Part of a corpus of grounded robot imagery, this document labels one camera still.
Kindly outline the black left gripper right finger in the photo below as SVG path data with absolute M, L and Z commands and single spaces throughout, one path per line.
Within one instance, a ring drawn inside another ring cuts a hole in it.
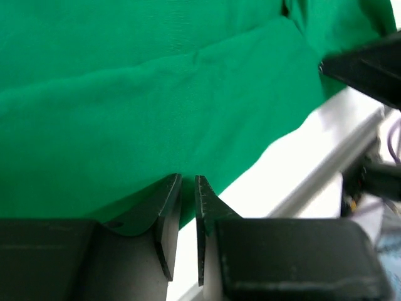
M 206 300 L 392 300 L 348 219 L 243 218 L 195 179 L 198 284 Z

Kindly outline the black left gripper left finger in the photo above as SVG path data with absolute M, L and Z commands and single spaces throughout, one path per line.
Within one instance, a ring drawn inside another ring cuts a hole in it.
M 175 267 L 182 177 L 106 223 L 2 219 L 2 300 L 165 300 Z

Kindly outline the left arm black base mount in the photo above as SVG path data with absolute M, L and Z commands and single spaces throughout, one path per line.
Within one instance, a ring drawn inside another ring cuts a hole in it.
M 367 155 L 355 160 L 342 174 L 341 217 L 353 214 L 363 194 L 400 202 L 400 166 Z

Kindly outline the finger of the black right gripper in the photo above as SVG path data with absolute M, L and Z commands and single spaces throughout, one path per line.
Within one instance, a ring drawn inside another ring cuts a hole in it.
M 390 108 L 400 109 L 400 31 L 355 50 L 328 56 L 319 69 Z

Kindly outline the green t shirt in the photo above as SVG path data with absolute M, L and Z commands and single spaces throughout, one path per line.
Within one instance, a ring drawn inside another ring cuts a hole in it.
M 390 1 L 2 1 L 1 217 L 108 221 L 183 177 L 221 193 L 342 89 L 327 55 Z

